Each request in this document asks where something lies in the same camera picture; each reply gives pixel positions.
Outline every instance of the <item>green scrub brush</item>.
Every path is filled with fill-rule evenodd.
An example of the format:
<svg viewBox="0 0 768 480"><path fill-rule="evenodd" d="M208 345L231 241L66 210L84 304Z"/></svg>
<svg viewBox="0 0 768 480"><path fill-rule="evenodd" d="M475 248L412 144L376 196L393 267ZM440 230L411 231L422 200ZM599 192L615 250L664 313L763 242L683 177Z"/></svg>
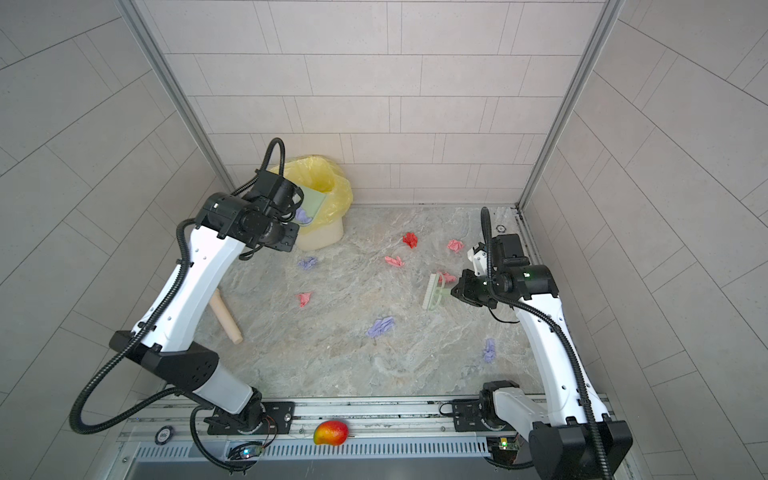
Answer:
<svg viewBox="0 0 768 480"><path fill-rule="evenodd" d="M451 289L445 287L445 277L442 273L432 273L429 275L429 283L427 283L427 292L424 294L422 308L424 310L434 310L440 304L442 298L450 294Z"/></svg>

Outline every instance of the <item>yellow trash bag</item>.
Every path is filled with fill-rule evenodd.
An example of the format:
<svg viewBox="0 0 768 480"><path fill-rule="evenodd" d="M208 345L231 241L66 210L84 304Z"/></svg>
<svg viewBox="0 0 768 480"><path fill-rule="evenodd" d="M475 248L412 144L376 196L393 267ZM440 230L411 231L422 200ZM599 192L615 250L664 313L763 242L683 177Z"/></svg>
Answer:
<svg viewBox="0 0 768 480"><path fill-rule="evenodd" d="M270 168L277 173L278 167ZM319 155L299 157L286 163L285 178L326 195L312 223L301 227L302 234L317 230L341 218L352 204L352 187L335 162Z"/></svg>

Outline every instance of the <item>crumpled paper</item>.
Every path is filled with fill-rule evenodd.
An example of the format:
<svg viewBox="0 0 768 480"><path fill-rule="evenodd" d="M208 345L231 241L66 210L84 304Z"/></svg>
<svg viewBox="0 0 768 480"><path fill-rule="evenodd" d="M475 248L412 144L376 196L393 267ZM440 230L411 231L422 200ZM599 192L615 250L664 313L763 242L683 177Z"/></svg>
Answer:
<svg viewBox="0 0 768 480"><path fill-rule="evenodd" d="M304 270L309 270L317 263L317 257L307 257L298 261L297 265Z"/></svg>
<svg viewBox="0 0 768 480"><path fill-rule="evenodd" d="M313 292L306 292L306 293L299 293L296 295L296 298L299 299L299 307L304 308L307 303L310 302L310 297L312 296Z"/></svg>
<svg viewBox="0 0 768 480"><path fill-rule="evenodd" d="M386 261L388 264L392 266L403 266L405 265L405 262L400 260L400 257L392 258L392 257L384 257L384 261Z"/></svg>
<svg viewBox="0 0 768 480"><path fill-rule="evenodd" d="M496 343L493 339L486 339L485 349L482 351L482 359L485 360L485 363L490 363L493 362L494 358L496 358Z"/></svg>
<svg viewBox="0 0 768 480"><path fill-rule="evenodd" d="M313 217L308 217L306 215L306 211L304 211L303 208L299 207L298 210L296 210L296 221L299 222L301 225L309 225L312 223L312 220L314 220Z"/></svg>
<svg viewBox="0 0 768 480"><path fill-rule="evenodd" d="M448 248L458 253L459 250L464 248L464 244L462 242L459 242L458 240L451 240L450 242L448 242Z"/></svg>
<svg viewBox="0 0 768 480"><path fill-rule="evenodd" d="M413 233L408 232L406 235L402 238L402 242L405 245L408 245L409 247L413 248L416 246L416 244L419 242L419 238Z"/></svg>
<svg viewBox="0 0 768 480"><path fill-rule="evenodd" d="M389 331L392 327L395 326L395 317L388 316L383 319L377 319L375 323L373 323L373 326L368 329L368 332L366 332L366 335L371 337L372 339L375 339L377 336L381 335L384 332Z"/></svg>
<svg viewBox="0 0 768 480"><path fill-rule="evenodd" d="M455 282L456 281L456 277L451 275L448 272L441 272L441 271L438 270L438 273L440 273L442 275L442 277L445 279L446 283L451 283L451 282Z"/></svg>

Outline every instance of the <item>pink crumpled paper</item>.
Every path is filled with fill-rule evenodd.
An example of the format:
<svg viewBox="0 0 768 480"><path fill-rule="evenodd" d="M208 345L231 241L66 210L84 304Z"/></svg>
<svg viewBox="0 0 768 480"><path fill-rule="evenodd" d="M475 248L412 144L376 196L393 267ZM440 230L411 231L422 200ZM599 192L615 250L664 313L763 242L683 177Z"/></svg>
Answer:
<svg viewBox="0 0 768 480"><path fill-rule="evenodd" d="M464 244L459 242L458 240L451 240L450 242L448 242L448 248L458 253L459 250L464 248Z"/></svg>
<svg viewBox="0 0 768 480"><path fill-rule="evenodd" d="M392 266L403 266L403 265L405 265L405 263L402 260L400 260L400 257L397 257L397 258L384 257L384 260L388 264L390 264Z"/></svg>
<svg viewBox="0 0 768 480"><path fill-rule="evenodd" d="M456 277L451 275L448 272L441 272L441 271L438 270L438 273L440 273L442 275L442 277L445 279L446 283L451 283L451 282L455 282L456 281Z"/></svg>
<svg viewBox="0 0 768 480"><path fill-rule="evenodd" d="M310 297L314 292L299 293L296 298L299 299L299 307L304 308L310 302Z"/></svg>

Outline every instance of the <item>white wall tile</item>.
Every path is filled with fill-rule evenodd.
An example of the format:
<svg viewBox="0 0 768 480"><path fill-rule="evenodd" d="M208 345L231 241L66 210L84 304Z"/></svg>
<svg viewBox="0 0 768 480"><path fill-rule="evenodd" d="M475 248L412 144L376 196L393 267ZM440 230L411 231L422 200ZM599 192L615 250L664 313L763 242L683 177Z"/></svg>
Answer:
<svg viewBox="0 0 768 480"><path fill-rule="evenodd" d="M509 9L504 3L405 2L402 53L496 55Z"/></svg>
<svg viewBox="0 0 768 480"><path fill-rule="evenodd" d="M413 204L412 188L353 188L353 205Z"/></svg>
<svg viewBox="0 0 768 480"><path fill-rule="evenodd" d="M558 150L579 180L586 179L603 149L603 144L574 112L558 140Z"/></svg>
<svg viewBox="0 0 768 480"><path fill-rule="evenodd" d="M523 194L521 188L489 188L485 202L488 204L514 204Z"/></svg>
<svg viewBox="0 0 768 480"><path fill-rule="evenodd" d="M641 367L683 350L615 238L605 242L589 265Z"/></svg>
<svg viewBox="0 0 768 480"><path fill-rule="evenodd" d="M149 62L122 18L94 28L88 37L123 85L150 70Z"/></svg>
<svg viewBox="0 0 768 480"><path fill-rule="evenodd" d="M165 59L185 94L212 95L194 55L169 54L165 55Z"/></svg>
<svg viewBox="0 0 768 480"><path fill-rule="evenodd" d="M576 112L622 167L654 129L650 120L595 73L581 92Z"/></svg>
<svg viewBox="0 0 768 480"><path fill-rule="evenodd" d="M523 97L559 97L565 94L576 72L578 56L534 55L520 90Z"/></svg>
<svg viewBox="0 0 768 480"><path fill-rule="evenodd" d="M252 2L147 0L170 53L266 53Z"/></svg>
<svg viewBox="0 0 768 480"><path fill-rule="evenodd" d="M307 133L389 131L387 97L296 97L296 105Z"/></svg>
<svg viewBox="0 0 768 480"><path fill-rule="evenodd" d="M144 76L141 77L141 83L144 84L149 95L152 97L152 100L154 100L154 103L157 105L157 108L160 108L163 117L167 118L170 114L176 111L176 105L174 105L173 101L168 96L168 93L165 91L165 88L163 88L160 79L157 78L154 71L149 71L144 74Z"/></svg>
<svg viewBox="0 0 768 480"><path fill-rule="evenodd" d="M415 188L414 204L482 204L486 188Z"/></svg>
<svg viewBox="0 0 768 480"><path fill-rule="evenodd" d="M768 260L768 228L658 129L627 173L718 285Z"/></svg>
<svg viewBox="0 0 768 480"><path fill-rule="evenodd" d="M262 131L292 131L286 106L281 97L195 98L210 125L211 133L250 134Z"/></svg>
<svg viewBox="0 0 768 480"><path fill-rule="evenodd" d="M766 63L768 63L768 35L763 34L760 41L752 47L750 53L744 57L727 80L738 88L744 88L763 70Z"/></svg>
<svg viewBox="0 0 768 480"><path fill-rule="evenodd" d="M115 249L118 248L118 242L114 241L114 239L107 235L107 233L99 228L98 225L91 222L77 208L73 209L73 211L67 215L64 222L74 228L80 235L87 238L96 247L99 247L107 255L111 255Z"/></svg>
<svg viewBox="0 0 768 480"><path fill-rule="evenodd" d="M263 152L258 151L250 134L212 134L211 143L224 165L260 164Z"/></svg>
<svg viewBox="0 0 768 480"><path fill-rule="evenodd" d="M80 202L78 210L122 241L171 175L149 142L143 141Z"/></svg>
<svg viewBox="0 0 768 480"><path fill-rule="evenodd" d="M8 0L3 2L0 30L29 56L119 17L114 3L109 0Z"/></svg>
<svg viewBox="0 0 768 480"><path fill-rule="evenodd" d="M693 62L678 58L643 112L737 198L768 178L768 106Z"/></svg>
<svg viewBox="0 0 768 480"><path fill-rule="evenodd" d="M42 456L32 479L61 478L62 471L70 478L85 477L103 441L104 437L100 435L60 431Z"/></svg>
<svg viewBox="0 0 768 480"><path fill-rule="evenodd" d="M483 97L403 97L402 131L474 134L480 128L484 108Z"/></svg>
<svg viewBox="0 0 768 480"><path fill-rule="evenodd" d="M552 187L552 195L583 250L603 228L605 220L568 165L563 166Z"/></svg>
<svg viewBox="0 0 768 480"><path fill-rule="evenodd" d="M648 275L683 246L616 160L608 161L589 195L640 276Z"/></svg>
<svg viewBox="0 0 768 480"><path fill-rule="evenodd" d="M503 97L498 99L491 126L494 134L545 134L552 126L561 98Z"/></svg>
<svg viewBox="0 0 768 480"><path fill-rule="evenodd" d="M514 55L581 55L602 5L526 3Z"/></svg>
<svg viewBox="0 0 768 480"><path fill-rule="evenodd" d="M447 134L444 164L511 164L523 135Z"/></svg>
<svg viewBox="0 0 768 480"><path fill-rule="evenodd" d="M107 258L93 243L60 224L0 286L5 309L0 391L11 391ZM44 302L40 292L45 293Z"/></svg>
<svg viewBox="0 0 768 480"><path fill-rule="evenodd" d="M101 325L119 328L172 240L150 214L142 215L74 310Z"/></svg>
<svg viewBox="0 0 768 480"><path fill-rule="evenodd" d="M195 55L214 95L310 95L302 55Z"/></svg>
<svg viewBox="0 0 768 480"><path fill-rule="evenodd" d="M402 3L387 2L386 4L386 39L387 53L400 55L402 52Z"/></svg>
<svg viewBox="0 0 768 480"><path fill-rule="evenodd" d="M8 206L3 221L12 225L0 230L0 280L35 249L89 190L46 147L0 177L0 202Z"/></svg>
<svg viewBox="0 0 768 480"><path fill-rule="evenodd" d="M283 53L387 53L384 2L271 2L270 9Z"/></svg>
<svg viewBox="0 0 768 480"><path fill-rule="evenodd" d="M647 286L650 292L653 293L658 290L660 286L672 280L694 263L696 263L696 257L694 257L687 247L682 247L652 272L643 277L645 286Z"/></svg>
<svg viewBox="0 0 768 480"><path fill-rule="evenodd" d="M517 95L529 60L520 55L425 55L421 94Z"/></svg>
<svg viewBox="0 0 768 480"><path fill-rule="evenodd" d="M589 321L602 311L608 302L568 225L565 225L552 240L552 246L571 286L571 291L576 297L579 309L584 318Z"/></svg>
<svg viewBox="0 0 768 480"><path fill-rule="evenodd" d="M109 65L107 65L107 62L104 61L101 53L99 53L99 50L96 49L94 43L88 37L87 33L78 35L72 40L78 46L78 48L80 48L80 51L82 51L83 55L85 55L85 57L88 59L91 67L93 67L94 70L98 73L99 77L101 77L101 80L107 84L112 93L116 93L121 88L123 88L123 84L120 83L118 77L115 76L112 69L109 68Z"/></svg>
<svg viewBox="0 0 768 480"><path fill-rule="evenodd" d="M496 115L496 105L498 105L498 97L487 97L485 99L485 108L482 112L482 119L480 120L481 134L491 133L491 126L493 125L493 117Z"/></svg>
<svg viewBox="0 0 768 480"><path fill-rule="evenodd" d="M531 165L480 165L476 187L523 188L531 174Z"/></svg>
<svg viewBox="0 0 768 480"><path fill-rule="evenodd" d="M190 216L191 208L215 176L203 154L195 151L157 194L155 202L179 223Z"/></svg>
<svg viewBox="0 0 768 480"><path fill-rule="evenodd" d="M356 164L430 164L434 134L352 134Z"/></svg>
<svg viewBox="0 0 768 480"><path fill-rule="evenodd" d="M401 165L400 187L464 187L468 175L469 165Z"/></svg>
<svg viewBox="0 0 768 480"><path fill-rule="evenodd" d="M0 442L5 446L0 463L8 478L31 477L37 463L31 461L29 446L53 441L75 397L106 351L74 333L56 330L0 406L0 420L6 426L0 433ZM27 411L35 414L19 415Z"/></svg>
<svg viewBox="0 0 768 480"><path fill-rule="evenodd" d="M136 81L56 135L48 146L95 187L163 119L147 89Z"/></svg>
<svg viewBox="0 0 768 480"><path fill-rule="evenodd" d="M73 41L3 68L0 144L22 159L110 95Z"/></svg>
<svg viewBox="0 0 768 480"><path fill-rule="evenodd" d="M690 361L690 357L684 351L676 353L671 357L663 359L643 369L645 378L648 379L650 386L669 382L679 376L687 375L688 373L695 371L696 366Z"/></svg>
<svg viewBox="0 0 768 480"><path fill-rule="evenodd" d="M632 355L618 322L612 322L595 333L594 343L616 389L634 441L642 452L678 450L680 444L664 418L659 402Z"/></svg>
<svg viewBox="0 0 768 480"><path fill-rule="evenodd" d="M282 138L286 145L286 158L323 155L336 163L344 163L344 154L338 134L262 134L261 137L264 144L269 144L275 137ZM272 153L272 163L278 157L279 151Z"/></svg>
<svg viewBox="0 0 768 480"><path fill-rule="evenodd" d="M634 100L666 48L623 22L616 22L594 70Z"/></svg>
<svg viewBox="0 0 768 480"><path fill-rule="evenodd" d="M699 264L654 293L743 442L762 442L768 350Z"/></svg>
<svg viewBox="0 0 768 480"><path fill-rule="evenodd" d="M678 0L653 2L638 28L726 78L763 36L766 18L768 4L759 0Z"/></svg>
<svg viewBox="0 0 768 480"><path fill-rule="evenodd" d="M419 55L307 55L306 68L315 95L418 95L422 58Z"/></svg>
<svg viewBox="0 0 768 480"><path fill-rule="evenodd" d="M256 7L256 14L259 17L261 31L264 33L264 41L266 42L267 51L269 53L283 53L283 49L280 47L280 39L277 37L275 22L272 20L270 3L254 2L253 6Z"/></svg>
<svg viewBox="0 0 768 480"><path fill-rule="evenodd" d="M197 148L187 125L178 112L174 112L157 127L155 133L179 165L182 165Z"/></svg>
<svg viewBox="0 0 768 480"><path fill-rule="evenodd" d="M723 414L707 385L701 375L691 373L654 387L696 478L760 480L762 475L729 423L730 416ZM707 451L711 432L717 432L723 443L717 455Z"/></svg>
<svg viewBox="0 0 768 480"><path fill-rule="evenodd" d="M353 188L389 188L389 165L341 165Z"/></svg>
<svg viewBox="0 0 768 480"><path fill-rule="evenodd" d="M750 324L752 330L764 342L768 343L768 263L734 280L723 288L733 306Z"/></svg>

